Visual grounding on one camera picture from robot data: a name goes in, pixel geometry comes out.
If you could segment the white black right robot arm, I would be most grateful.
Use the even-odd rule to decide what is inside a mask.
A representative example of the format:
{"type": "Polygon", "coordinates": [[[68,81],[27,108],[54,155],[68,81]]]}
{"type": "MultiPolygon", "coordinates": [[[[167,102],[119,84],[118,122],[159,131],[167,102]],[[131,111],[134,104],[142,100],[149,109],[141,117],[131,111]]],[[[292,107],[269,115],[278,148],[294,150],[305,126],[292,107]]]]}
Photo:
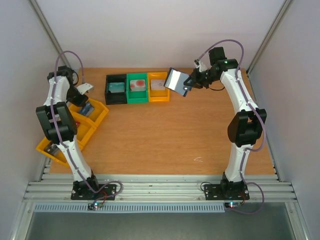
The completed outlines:
{"type": "Polygon", "coordinates": [[[211,67],[206,69],[199,59],[196,68],[184,81],[184,90],[206,88],[219,81],[226,89],[231,100],[234,117],[227,127],[227,136],[231,142],[228,166],[219,184],[206,185],[207,199],[235,200],[240,197],[249,199],[247,183],[243,177],[250,152],[262,137],[265,130],[267,112],[260,109],[252,99],[243,81],[240,65],[236,59],[228,59],[223,47],[208,50],[211,67]]]}

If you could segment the blue zip card holder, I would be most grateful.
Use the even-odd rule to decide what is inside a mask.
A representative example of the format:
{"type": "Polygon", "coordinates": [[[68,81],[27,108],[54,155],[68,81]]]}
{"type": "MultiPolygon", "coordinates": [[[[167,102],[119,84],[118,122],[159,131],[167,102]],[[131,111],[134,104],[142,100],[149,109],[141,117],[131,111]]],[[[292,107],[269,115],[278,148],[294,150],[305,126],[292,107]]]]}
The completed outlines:
{"type": "Polygon", "coordinates": [[[183,89],[184,81],[189,77],[190,75],[187,73],[184,73],[182,71],[179,71],[174,68],[169,68],[169,71],[167,73],[167,77],[165,79],[164,87],[166,89],[169,89],[171,91],[174,91],[175,93],[186,97],[189,91],[185,91],[183,89]]]}

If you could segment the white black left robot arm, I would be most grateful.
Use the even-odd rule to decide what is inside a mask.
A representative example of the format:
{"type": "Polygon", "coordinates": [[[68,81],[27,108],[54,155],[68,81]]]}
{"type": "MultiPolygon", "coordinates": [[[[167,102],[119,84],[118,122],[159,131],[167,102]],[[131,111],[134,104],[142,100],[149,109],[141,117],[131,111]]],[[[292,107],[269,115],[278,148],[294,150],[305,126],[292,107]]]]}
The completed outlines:
{"type": "Polygon", "coordinates": [[[84,107],[89,99],[75,87],[73,74],[74,71],[65,65],[50,72],[47,76],[47,99],[35,112],[45,137],[63,153],[71,168],[73,193],[96,199],[101,187],[84,159],[77,140],[78,127],[67,106],[70,102],[77,107],[84,107]]]}

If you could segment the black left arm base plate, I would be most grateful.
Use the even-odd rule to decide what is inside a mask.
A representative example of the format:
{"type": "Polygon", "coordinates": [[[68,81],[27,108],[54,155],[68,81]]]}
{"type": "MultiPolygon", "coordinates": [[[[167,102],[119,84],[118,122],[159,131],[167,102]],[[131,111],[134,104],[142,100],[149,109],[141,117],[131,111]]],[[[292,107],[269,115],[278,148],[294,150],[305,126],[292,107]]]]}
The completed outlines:
{"type": "Polygon", "coordinates": [[[93,201],[97,200],[99,198],[102,198],[102,200],[107,197],[107,200],[114,200],[115,197],[111,196],[116,193],[117,185],[116,184],[108,184],[106,185],[101,191],[98,193],[93,192],[90,190],[90,188],[87,186],[87,184],[84,181],[78,182],[74,181],[71,191],[70,199],[74,201],[80,201],[80,200],[88,200],[93,201]]]}

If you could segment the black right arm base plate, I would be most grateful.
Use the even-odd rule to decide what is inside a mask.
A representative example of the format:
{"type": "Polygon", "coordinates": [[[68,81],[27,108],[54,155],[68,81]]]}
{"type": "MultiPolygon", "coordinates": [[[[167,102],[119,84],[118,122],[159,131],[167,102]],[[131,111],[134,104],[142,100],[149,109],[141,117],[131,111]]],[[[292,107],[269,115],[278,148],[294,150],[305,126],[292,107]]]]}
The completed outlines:
{"type": "Polygon", "coordinates": [[[249,200],[250,195],[247,185],[243,184],[205,184],[204,185],[204,195],[207,201],[241,201],[249,200]]]}

